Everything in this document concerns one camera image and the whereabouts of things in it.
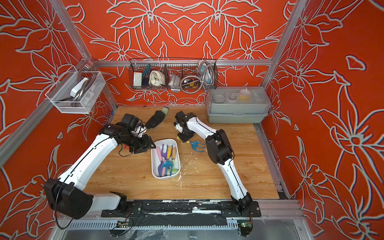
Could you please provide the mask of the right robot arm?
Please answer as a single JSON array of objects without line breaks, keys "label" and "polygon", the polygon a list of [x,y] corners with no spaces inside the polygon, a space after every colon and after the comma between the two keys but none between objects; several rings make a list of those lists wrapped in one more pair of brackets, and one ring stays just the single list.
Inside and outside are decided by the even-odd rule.
[{"label": "right robot arm", "polygon": [[215,130],[204,124],[196,114],[180,111],[175,115],[175,128],[182,142],[190,140],[195,134],[206,142],[206,149],[212,162],[222,171],[231,192],[233,208],[238,215],[245,215],[252,205],[253,199],[235,167],[235,153],[224,130]]}]

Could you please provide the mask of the blue fork yellow handle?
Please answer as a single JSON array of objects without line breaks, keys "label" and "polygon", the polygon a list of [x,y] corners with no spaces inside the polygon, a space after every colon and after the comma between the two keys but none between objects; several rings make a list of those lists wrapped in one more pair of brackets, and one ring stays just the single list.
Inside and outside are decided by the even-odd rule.
[{"label": "blue fork yellow handle", "polygon": [[169,145],[167,145],[167,146],[168,146],[168,156],[167,156],[168,159],[166,161],[164,161],[164,163],[163,163],[163,166],[166,167],[166,170],[172,169],[172,167],[173,167],[173,164],[171,162],[171,153],[172,153],[173,146],[169,146]]}]

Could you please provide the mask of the purple rake pink handle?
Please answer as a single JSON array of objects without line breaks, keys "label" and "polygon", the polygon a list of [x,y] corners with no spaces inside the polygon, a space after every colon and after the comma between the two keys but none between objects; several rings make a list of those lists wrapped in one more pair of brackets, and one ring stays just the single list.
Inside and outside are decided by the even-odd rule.
[{"label": "purple rake pink handle", "polygon": [[157,147],[156,152],[157,152],[157,157],[160,161],[158,166],[158,174],[159,174],[159,177],[164,177],[166,175],[167,170],[166,170],[166,167],[163,166],[164,160],[162,156],[162,151],[159,147]]}]

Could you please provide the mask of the purple fork pink handle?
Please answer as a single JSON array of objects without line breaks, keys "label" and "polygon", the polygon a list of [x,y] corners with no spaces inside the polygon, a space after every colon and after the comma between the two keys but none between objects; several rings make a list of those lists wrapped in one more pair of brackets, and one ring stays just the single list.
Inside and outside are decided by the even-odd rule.
[{"label": "purple fork pink handle", "polygon": [[165,147],[165,145],[162,145],[162,149],[161,149],[161,156],[162,156],[162,159],[163,161],[166,161],[168,158],[168,146]]}]

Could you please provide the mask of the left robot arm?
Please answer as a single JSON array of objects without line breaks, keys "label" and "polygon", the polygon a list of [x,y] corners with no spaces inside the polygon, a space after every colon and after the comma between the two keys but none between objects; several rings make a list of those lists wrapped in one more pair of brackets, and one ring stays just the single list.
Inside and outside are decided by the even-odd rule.
[{"label": "left robot arm", "polygon": [[146,131],[147,124],[130,114],[125,114],[116,124],[105,124],[72,166],[60,176],[45,182],[44,192],[54,213],[75,220],[98,211],[111,211],[118,216],[126,215],[128,204],[125,195],[117,192],[91,195],[84,190],[92,175],[116,147],[125,145],[130,154],[145,153],[154,149],[156,146]]}]

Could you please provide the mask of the white oval storage tray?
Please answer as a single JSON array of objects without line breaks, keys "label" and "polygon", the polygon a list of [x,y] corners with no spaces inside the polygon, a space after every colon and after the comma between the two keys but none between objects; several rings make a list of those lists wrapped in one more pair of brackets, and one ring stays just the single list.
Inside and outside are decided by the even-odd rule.
[{"label": "white oval storage tray", "polygon": [[174,139],[155,142],[151,150],[152,174],[156,179],[166,180],[176,177],[181,171],[179,149]]}]

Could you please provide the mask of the blue rake yellow handle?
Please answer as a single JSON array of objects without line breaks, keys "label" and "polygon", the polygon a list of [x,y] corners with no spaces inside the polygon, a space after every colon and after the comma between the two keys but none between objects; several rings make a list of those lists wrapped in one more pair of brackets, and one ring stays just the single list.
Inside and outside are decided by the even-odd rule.
[{"label": "blue rake yellow handle", "polygon": [[204,143],[201,143],[201,142],[199,142],[199,141],[193,141],[193,142],[191,142],[191,141],[189,141],[189,140],[184,141],[184,140],[182,140],[179,136],[177,136],[177,140],[180,140],[180,141],[182,141],[183,143],[188,143],[188,144],[190,144],[191,147],[192,147],[192,149],[193,149],[194,151],[196,151],[196,152],[199,152],[199,153],[202,153],[203,150],[205,149],[205,144],[204,144]]}]

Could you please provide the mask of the green rake wooden handle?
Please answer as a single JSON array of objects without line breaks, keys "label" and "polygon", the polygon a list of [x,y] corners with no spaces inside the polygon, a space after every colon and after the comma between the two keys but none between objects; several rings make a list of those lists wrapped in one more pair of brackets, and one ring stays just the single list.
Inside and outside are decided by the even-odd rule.
[{"label": "green rake wooden handle", "polygon": [[172,169],[169,169],[169,176],[172,176],[178,172],[178,168],[176,166],[176,147],[172,148],[172,153],[171,153],[171,162],[173,164]]}]

